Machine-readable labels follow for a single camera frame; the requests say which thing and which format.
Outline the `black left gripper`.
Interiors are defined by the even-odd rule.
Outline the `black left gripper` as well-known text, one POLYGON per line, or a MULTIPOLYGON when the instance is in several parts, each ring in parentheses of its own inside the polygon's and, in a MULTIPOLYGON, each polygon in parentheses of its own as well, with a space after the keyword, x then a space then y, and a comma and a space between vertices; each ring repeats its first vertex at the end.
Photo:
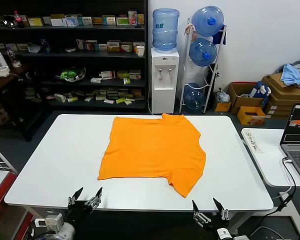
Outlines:
POLYGON ((94 211, 101 203, 103 187, 101 187, 95 196, 87 202, 84 200, 77 200, 83 189, 84 187, 81 187, 72 196, 68 197, 68 214, 66 215, 64 222, 69 223, 73 227, 79 227, 84 217, 94 211))

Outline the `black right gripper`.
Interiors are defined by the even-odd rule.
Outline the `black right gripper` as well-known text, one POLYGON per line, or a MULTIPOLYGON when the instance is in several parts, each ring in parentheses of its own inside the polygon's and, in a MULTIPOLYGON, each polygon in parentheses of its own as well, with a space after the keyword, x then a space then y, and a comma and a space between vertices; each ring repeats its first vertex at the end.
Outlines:
POLYGON ((212 233, 214 240, 233 240, 234 238, 230 234, 228 223, 226 222, 229 221, 229 210, 224 208, 214 197, 212 199, 223 221, 211 221, 210 218, 199 211, 194 200, 192 200, 193 219, 199 226, 206 227, 206 229, 212 233))

